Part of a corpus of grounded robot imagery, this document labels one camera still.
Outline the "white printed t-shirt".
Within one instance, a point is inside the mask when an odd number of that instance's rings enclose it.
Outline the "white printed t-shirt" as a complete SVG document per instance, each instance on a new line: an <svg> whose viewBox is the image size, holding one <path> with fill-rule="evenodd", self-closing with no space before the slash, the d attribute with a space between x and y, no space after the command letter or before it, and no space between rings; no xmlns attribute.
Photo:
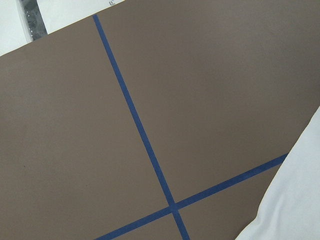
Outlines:
<svg viewBox="0 0 320 240"><path fill-rule="evenodd" d="M238 240L320 238L320 112L317 110L267 188Z"/></svg>

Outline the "blue tape line crosswise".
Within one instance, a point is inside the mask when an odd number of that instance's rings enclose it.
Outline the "blue tape line crosswise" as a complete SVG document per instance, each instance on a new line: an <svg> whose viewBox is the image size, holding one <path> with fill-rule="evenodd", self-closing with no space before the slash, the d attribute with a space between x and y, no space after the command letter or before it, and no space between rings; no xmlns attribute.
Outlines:
<svg viewBox="0 0 320 240"><path fill-rule="evenodd" d="M183 209L187 206L190 206L196 202L199 202L205 198L208 198L216 193L219 193L227 188L230 188L236 184L239 184L249 178L252 178L256 175L259 175L273 167L279 166L281 165L284 160L286 159L286 157L288 156L288 154L283 154L275 159L272 159L266 163L263 163L257 167L254 167L248 171L245 171L237 176L234 176L226 181L223 181L219 184L216 184L210 188L207 188L199 193L196 193L190 197L187 197L179 202L176 203L177 205L177 209ZM163 218L167 215L172 215L173 211L169 208L163 208L161 210L158 210L150 215L147 215L145 217L142 217L134 222L131 222L125 226L122 226L114 231L111 231L105 235L100 236L98 239L99 240L113 240L115 238L118 238L124 234L127 234L135 229L138 229L142 226L148 225L151 222L154 222L160 218Z"/></svg>

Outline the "blue tape line far left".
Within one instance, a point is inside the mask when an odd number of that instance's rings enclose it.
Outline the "blue tape line far left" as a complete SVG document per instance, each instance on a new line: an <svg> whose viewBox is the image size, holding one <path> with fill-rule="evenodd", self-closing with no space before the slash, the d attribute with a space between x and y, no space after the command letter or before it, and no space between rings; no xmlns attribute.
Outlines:
<svg viewBox="0 0 320 240"><path fill-rule="evenodd" d="M123 226L123 227L120 227L120 228L118 228L118 229L116 229L114 231L111 231L110 233L107 233L107 234L99 237L98 239L99 240L112 240L112 239L115 239L115 238L117 238L117 237L119 237L121 235L124 235L124 234L128 233L128 232L131 232L131 231L133 231L133 230L135 230L137 228L140 228L140 227L142 227L144 225L147 225L147 224L149 224L149 223L151 223L151 222L153 222L155 220L158 220L158 219L160 219L160 218L162 218L162 217L164 217L166 215L173 215L175 224L176 224L176 226L177 226L177 228L179 230L179 233L180 233L182 239L183 240L189 240L190 236L188 234L188 231L187 231L187 229L185 227L185 224L184 224L184 222L182 220L182 217L181 217L181 215L179 213L177 204L175 203L173 195L172 195L172 193L170 191L170 188L169 188L169 186L167 184L165 176L164 176L164 174L162 172L162 169L160 167L160 164L159 164L159 162L158 162L158 160L156 158L156 155L155 155L155 153L153 151L153 148L152 148L152 146L150 144L148 136L147 136L147 134L145 132L143 124L142 124L142 122L140 120L138 112L137 112L137 110L135 108L135 105L133 103L133 100L132 100L132 98L130 96L130 93L128 91L126 83L125 83L125 81L123 79L121 71L120 71L120 69L118 67L116 59L115 59L114 54L112 52L112 49L110 47L110 44L108 42L107 36L106 36L106 34L105 34L104 30L103 30L102 24L101 24L101 22L99 20L99 17L95 14L95 15L93 15L93 20L94 20L95 26L97 28L97 31L99 33L100 39L101 39L101 41L103 43L103 46L105 48L105 51L107 53L107 56L109 58L109 61L111 63L111 66L113 68L114 74L115 74L115 76L117 78L118 84L119 84L119 86L121 88L121 91L122 91L123 96L125 98L125 101L127 103L127 106L128 106L128 108L130 110L130 113L132 115L134 123L135 123L135 125L137 127L138 133L139 133L139 135L141 137L141 140L143 142L145 150L146 150L146 152L148 154L148 157L149 157L150 162L152 164L153 170L154 170L154 172L155 172L155 174L157 176L158 182L159 182L159 184L161 186L162 192L163 192L163 194L165 196L165 199L167 201L167 205L168 205L167 207L165 207L165 208L163 208L161 210L158 210L158 211L156 211L156 212L154 212L154 213L152 213L152 214L150 214L148 216L145 216L145 217L143 217L141 219L138 219L138 220L136 220L136 221L134 221L132 223L129 223L129 224Z"/></svg>

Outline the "clear plastic bag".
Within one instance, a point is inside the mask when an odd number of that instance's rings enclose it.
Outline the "clear plastic bag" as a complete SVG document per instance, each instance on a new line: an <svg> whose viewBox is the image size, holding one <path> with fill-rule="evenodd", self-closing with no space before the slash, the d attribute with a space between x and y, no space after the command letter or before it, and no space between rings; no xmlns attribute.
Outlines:
<svg viewBox="0 0 320 240"><path fill-rule="evenodd" d="M28 41L36 41L48 35L37 0L18 0L22 26Z"/></svg>

